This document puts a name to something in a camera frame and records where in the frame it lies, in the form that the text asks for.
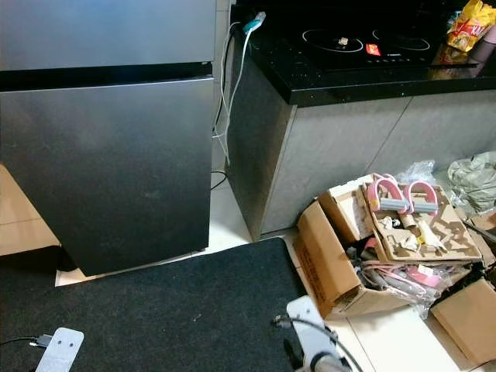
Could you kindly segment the small black floor object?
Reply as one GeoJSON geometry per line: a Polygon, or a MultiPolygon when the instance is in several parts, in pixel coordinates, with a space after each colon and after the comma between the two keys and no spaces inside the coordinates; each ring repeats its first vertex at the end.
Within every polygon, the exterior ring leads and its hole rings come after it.
{"type": "Polygon", "coordinates": [[[56,269],[60,272],[71,272],[78,269],[77,263],[71,258],[71,255],[60,246],[56,247],[56,269]]]}

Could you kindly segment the black induction cooktop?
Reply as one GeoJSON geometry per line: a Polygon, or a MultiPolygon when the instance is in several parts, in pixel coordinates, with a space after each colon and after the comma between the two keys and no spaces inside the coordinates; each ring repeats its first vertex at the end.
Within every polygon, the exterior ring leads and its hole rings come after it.
{"type": "Polygon", "coordinates": [[[431,67],[443,36],[434,29],[389,22],[326,22],[297,27],[293,42],[319,70],[358,71],[431,67]],[[350,39],[343,50],[337,38],[350,39]],[[365,53],[365,43],[376,43],[382,57],[365,53]]]}

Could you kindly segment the yellow red snack packet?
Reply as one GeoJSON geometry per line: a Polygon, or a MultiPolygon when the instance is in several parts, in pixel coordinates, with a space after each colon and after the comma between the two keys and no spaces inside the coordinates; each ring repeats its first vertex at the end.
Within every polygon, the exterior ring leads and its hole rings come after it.
{"type": "Polygon", "coordinates": [[[496,0],[469,0],[447,32],[446,45],[470,52],[496,25],[496,0]]]}

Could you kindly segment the small closed cardboard box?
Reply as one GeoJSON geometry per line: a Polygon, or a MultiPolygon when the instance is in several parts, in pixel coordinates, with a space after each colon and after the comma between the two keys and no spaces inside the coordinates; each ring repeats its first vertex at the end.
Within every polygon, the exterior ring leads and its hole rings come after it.
{"type": "Polygon", "coordinates": [[[468,361],[496,360],[496,288],[480,279],[433,305],[431,313],[468,361]]]}

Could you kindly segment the clear crumpled plastic wrap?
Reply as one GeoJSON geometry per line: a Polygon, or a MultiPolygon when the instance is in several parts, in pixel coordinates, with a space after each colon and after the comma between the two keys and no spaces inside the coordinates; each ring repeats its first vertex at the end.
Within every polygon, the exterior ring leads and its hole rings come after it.
{"type": "Polygon", "coordinates": [[[435,177],[435,165],[434,160],[418,160],[408,167],[407,170],[401,171],[397,180],[401,184],[411,184],[415,181],[424,181],[425,183],[431,184],[433,187],[437,187],[439,182],[435,177]]]}

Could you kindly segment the grey two-door fridge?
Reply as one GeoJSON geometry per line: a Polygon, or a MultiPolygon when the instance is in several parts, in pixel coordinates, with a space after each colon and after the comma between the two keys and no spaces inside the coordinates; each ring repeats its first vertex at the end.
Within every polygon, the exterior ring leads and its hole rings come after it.
{"type": "Polygon", "coordinates": [[[217,0],[1,0],[0,160],[84,275],[208,248],[217,0]]]}

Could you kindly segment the large black floor mat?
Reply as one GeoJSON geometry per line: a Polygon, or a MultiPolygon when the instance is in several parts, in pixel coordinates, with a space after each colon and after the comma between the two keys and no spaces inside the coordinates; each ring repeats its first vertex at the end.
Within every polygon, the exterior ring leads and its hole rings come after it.
{"type": "Polygon", "coordinates": [[[305,287],[282,239],[56,283],[60,248],[1,259],[1,372],[31,372],[27,336],[84,334],[71,372],[288,372],[291,334],[273,325],[305,287]]]}

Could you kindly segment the grey crumpled bag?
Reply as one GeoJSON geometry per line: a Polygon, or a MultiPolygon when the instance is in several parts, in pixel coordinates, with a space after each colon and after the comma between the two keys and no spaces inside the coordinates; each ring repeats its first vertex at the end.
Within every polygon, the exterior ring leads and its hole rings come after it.
{"type": "Polygon", "coordinates": [[[496,212],[496,151],[455,160],[446,176],[450,201],[478,215],[496,212]]]}

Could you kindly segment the clear bag pink items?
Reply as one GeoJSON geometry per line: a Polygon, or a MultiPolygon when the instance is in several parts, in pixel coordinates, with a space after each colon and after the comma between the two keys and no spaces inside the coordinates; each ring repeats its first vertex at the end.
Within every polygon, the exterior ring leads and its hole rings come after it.
{"type": "Polygon", "coordinates": [[[407,301],[419,318],[427,319],[436,302],[449,295],[462,280],[480,274],[482,269],[481,263],[429,266],[365,260],[354,267],[354,272],[365,288],[407,301]]]}

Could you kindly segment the brown moulded pulp tray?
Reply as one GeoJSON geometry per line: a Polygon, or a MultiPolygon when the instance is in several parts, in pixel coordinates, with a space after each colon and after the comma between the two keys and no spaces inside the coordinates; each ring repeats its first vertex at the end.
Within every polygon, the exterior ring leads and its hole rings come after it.
{"type": "MultiPolygon", "coordinates": [[[[470,264],[481,262],[483,254],[475,238],[469,234],[457,208],[450,204],[435,185],[439,212],[397,213],[393,210],[372,212],[366,198],[364,183],[360,189],[367,205],[367,215],[372,225],[377,257],[398,264],[470,264]]],[[[422,191],[414,193],[419,202],[424,201],[422,191]]]]}

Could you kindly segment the open brown cardboard box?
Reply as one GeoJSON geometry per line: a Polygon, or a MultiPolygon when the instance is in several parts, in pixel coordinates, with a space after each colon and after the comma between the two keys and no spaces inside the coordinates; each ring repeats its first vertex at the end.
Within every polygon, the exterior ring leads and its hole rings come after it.
{"type": "MultiPolygon", "coordinates": [[[[350,318],[411,307],[407,301],[393,295],[365,288],[354,272],[354,267],[362,261],[393,263],[376,254],[377,241],[360,189],[362,184],[371,181],[372,176],[368,174],[330,188],[306,208],[298,220],[300,240],[295,244],[295,252],[323,318],[350,318]]],[[[449,199],[446,189],[442,188],[442,193],[449,199]]],[[[496,255],[483,236],[465,222],[467,213],[464,209],[453,201],[450,204],[457,208],[483,254],[483,260],[474,263],[481,263],[483,268],[496,264],[496,255]]]]}

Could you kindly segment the mauve bottle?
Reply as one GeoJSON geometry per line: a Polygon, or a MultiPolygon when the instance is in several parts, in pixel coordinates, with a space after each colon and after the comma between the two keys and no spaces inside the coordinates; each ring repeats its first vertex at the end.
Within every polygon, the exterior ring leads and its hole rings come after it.
{"type": "Polygon", "coordinates": [[[469,50],[469,64],[472,64],[475,70],[481,70],[494,53],[496,53],[496,25],[490,27],[485,35],[469,50]]]}

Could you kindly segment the grey cabinet black countertop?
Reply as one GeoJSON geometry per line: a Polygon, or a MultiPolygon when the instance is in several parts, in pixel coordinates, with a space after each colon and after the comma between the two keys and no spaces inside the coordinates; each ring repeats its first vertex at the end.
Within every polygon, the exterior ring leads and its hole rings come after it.
{"type": "Polygon", "coordinates": [[[265,12],[252,35],[228,135],[228,181],[252,239],[295,225],[326,189],[496,151],[496,53],[481,70],[446,45],[469,0],[231,0],[234,20],[265,12]],[[389,22],[443,36],[433,64],[319,70],[294,29],[389,22]]]}

